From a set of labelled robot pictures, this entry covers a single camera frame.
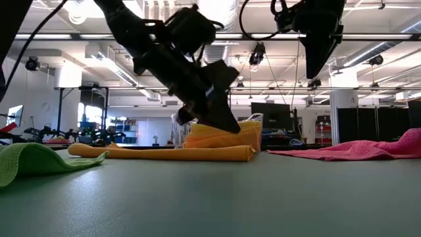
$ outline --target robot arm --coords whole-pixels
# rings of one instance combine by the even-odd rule
[[[148,70],[168,88],[169,95],[183,101],[178,111],[180,124],[197,118],[201,124],[240,131],[226,95],[239,72],[223,60],[201,67],[192,57],[215,40],[217,22],[200,14],[197,5],[182,8],[163,22],[139,18],[121,0],[94,1],[116,41],[133,57],[134,72],[141,75]]]
[[[307,78],[313,79],[342,41],[343,25],[340,23],[346,0],[301,0],[290,8],[285,0],[280,2],[280,12],[275,9],[276,0],[270,4],[278,31],[306,34],[299,40],[305,46]]]

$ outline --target red object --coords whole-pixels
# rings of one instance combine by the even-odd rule
[[[0,132],[10,132],[13,130],[13,128],[16,128],[18,125],[15,122],[12,122],[11,124],[7,125],[6,127],[0,129]]]
[[[322,161],[367,161],[421,158],[421,128],[411,128],[397,142],[353,141],[317,150],[268,151]]]
[[[316,127],[316,131],[317,132],[321,132],[322,130],[320,129],[320,125],[317,125]],[[330,132],[332,131],[332,127],[330,125],[325,125],[323,126],[323,132]]]

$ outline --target cable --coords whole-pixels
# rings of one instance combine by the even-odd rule
[[[37,26],[37,28],[32,32],[31,36],[26,41],[26,43],[24,44],[24,46],[20,50],[19,56],[16,59],[16,62],[14,64],[13,69],[12,69],[10,75],[9,75],[8,80],[7,80],[6,88],[5,88],[5,94],[7,93],[7,90],[8,90],[8,88],[9,88],[11,82],[12,82],[13,76],[14,76],[16,70],[18,69],[19,63],[22,60],[22,57],[24,56],[25,50],[28,48],[28,46],[31,43],[31,41],[34,39],[35,35],[39,32],[39,30],[45,25],[45,23],[47,23],[47,21],[49,19],[51,19],[56,13],[58,13],[58,11],[64,6],[64,4],[67,1],[68,0],[62,0],[61,3],[50,14],[48,14],[48,16],[45,17],[45,19],[42,20],[41,23],[39,23],[39,25]]]
[[[241,6],[241,9],[239,10],[239,27],[240,27],[240,29],[241,29],[241,32],[247,37],[247,38],[249,38],[250,40],[253,40],[253,41],[261,41],[261,40],[269,40],[270,38],[273,38],[274,36],[276,36],[280,31],[277,31],[277,32],[275,32],[275,33],[273,33],[273,34],[271,34],[271,35],[269,35],[269,36],[266,36],[266,37],[263,37],[263,38],[254,38],[253,36],[251,36],[251,35],[249,35],[249,33],[247,33],[245,30],[244,30],[244,27],[243,27],[243,11],[244,11],[244,8],[245,8],[245,6],[246,6],[246,4],[249,2],[250,0],[245,0],[244,1],[244,3],[242,4],[242,6]]]
[[[269,61],[268,55],[267,54],[265,54],[265,55],[266,55],[266,58],[268,59],[269,69],[270,69],[270,72],[272,73],[272,76],[274,77],[274,80],[275,80],[275,83],[276,83],[276,87],[278,88],[279,93],[282,96],[282,99],[284,101],[284,104],[287,104],[287,102],[285,101],[284,95],[282,95],[281,88],[279,87],[279,84],[278,84],[278,81],[277,81],[277,79],[275,77],[274,71],[272,70],[272,67],[270,66],[270,61]]]
[[[300,41],[297,40],[297,42],[298,42],[298,47],[297,47],[297,67],[295,67],[295,83],[294,83],[294,89],[292,91],[291,110],[293,108],[295,88],[297,87],[297,82],[298,82],[298,59],[299,59],[299,54],[300,54]]]
[[[220,27],[219,29],[216,29],[216,31],[219,31],[219,30],[223,30],[223,29],[225,29],[225,26],[224,26],[221,22],[217,22],[217,21],[214,21],[214,20],[211,20],[211,22],[212,22],[214,25],[217,25],[217,26],[219,26],[219,27]]]

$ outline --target pole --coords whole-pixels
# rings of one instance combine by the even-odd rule
[[[104,117],[103,117],[103,123],[104,127],[103,129],[107,128],[107,113],[108,113],[108,98],[110,96],[110,89],[105,88],[105,108],[104,108]]]
[[[61,123],[61,107],[62,107],[62,97],[63,97],[64,88],[60,88],[60,99],[59,99],[59,117],[57,119],[57,132],[60,132],[60,123]]]

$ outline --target folded orange towel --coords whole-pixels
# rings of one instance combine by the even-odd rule
[[[257,121],[239,122],[241,132],[232,134],[202,124],[192,124],[191,132],[183,144],[184,148],[218,148],[249,145],[260,151],[261,123]]]
[[[248,161],[253,149],[248,145],[226,148],[182,148],[182,149],[150,149],[134,150],[111,144],[108,147],[91,147],[85,144],[72,144],[68,148],[71,155],[85,158],[98,157],[109,151],[107,158],[112,159],[163,159],[188,161]]]

